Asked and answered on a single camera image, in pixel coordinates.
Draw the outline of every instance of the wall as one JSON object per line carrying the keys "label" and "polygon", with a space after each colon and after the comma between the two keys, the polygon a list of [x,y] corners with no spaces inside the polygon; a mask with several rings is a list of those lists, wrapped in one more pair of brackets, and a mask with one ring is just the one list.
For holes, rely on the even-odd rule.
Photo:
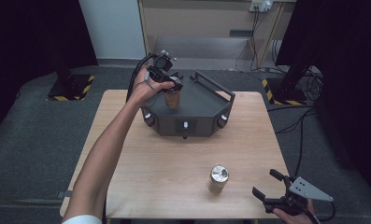
{"label": "wall", "polygon": [[136,0],[79,0],[97,59],[145,56]]}

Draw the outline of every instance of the black curtain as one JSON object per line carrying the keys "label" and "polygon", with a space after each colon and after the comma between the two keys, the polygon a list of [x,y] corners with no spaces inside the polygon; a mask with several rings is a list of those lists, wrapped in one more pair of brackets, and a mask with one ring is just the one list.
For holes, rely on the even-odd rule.
{"label": "black curtain", "polygon": [[[321,14],[324,4],[329,9]],[[316,22],[322,27],[309,36]],[[312,44],[301,49],[309,37]],[[334,150],[346,152],[341,157],[349,157],[371,186],[371,1],[298,0],[278,64],[293,65],[295,55],[307,50],[323,75],[322,126]]]}
{"label": "black curtain", "polygon": [[25,82],[86,65],[97,60],[78,0],[0,1],[0,123]]}

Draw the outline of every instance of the silver can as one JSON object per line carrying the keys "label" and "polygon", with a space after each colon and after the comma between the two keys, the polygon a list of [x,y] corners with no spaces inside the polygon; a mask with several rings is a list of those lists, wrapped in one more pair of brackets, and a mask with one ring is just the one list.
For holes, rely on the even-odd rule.
{"label": "silver can", "polygon": [[209,190],[212,193],[221,193],[223,187],[229,180],[229,172],[224,166],[217,164],[210,173]]}

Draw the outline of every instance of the hand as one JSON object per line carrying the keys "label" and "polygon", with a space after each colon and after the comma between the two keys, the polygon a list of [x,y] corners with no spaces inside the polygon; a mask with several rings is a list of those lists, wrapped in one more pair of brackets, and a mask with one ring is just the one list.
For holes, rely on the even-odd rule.
{"label": "hand", "polygon": [[[310,199],[307,199],[307,210],[310,211],[311,214],[315,214],[313,203]],[[298,216],[290,216],[278,208],[273,209],[273,213],[287,224],[313,224],[305,213]]]}
{"label": "hand", "polygon": [[143,106],[150,97],[154,96],[162,89],[170,89],[175,86],[174,82],[167,81],[163,83],[155,82],[152,78],[145,80],[147,67],[143,66],[135,79],[135,85],[130,100],[135,100],[139,107]]}

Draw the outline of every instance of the yellow black warning tape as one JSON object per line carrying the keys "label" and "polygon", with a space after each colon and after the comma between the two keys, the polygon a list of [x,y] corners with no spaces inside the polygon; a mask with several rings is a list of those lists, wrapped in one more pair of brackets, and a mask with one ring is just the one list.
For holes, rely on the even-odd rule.
{"label": "yellow black warning tape", "polygon": [[267,84],[267,81],[264,79],[262,80],[262,84],[264,85],[264,91],[266,92],[267,100],[271,105],[306,105],[307,102],[305,101],[278,101],[275,100],[272,91]]}
{"label": "yellow black warning tape", "polygon": [[71,101],[71,100],[83,100],[83,98],[86,97],[87,92],[90,89],[90,86],[92,85],[92,82],[94,81],[94,77],[90,76],[89,80],[86,84],[85,89],[83,90],[83,93],[79,96],[72,96],[72,97],[67,97],[67,96],[48,96],[47,100],[49,101]]}

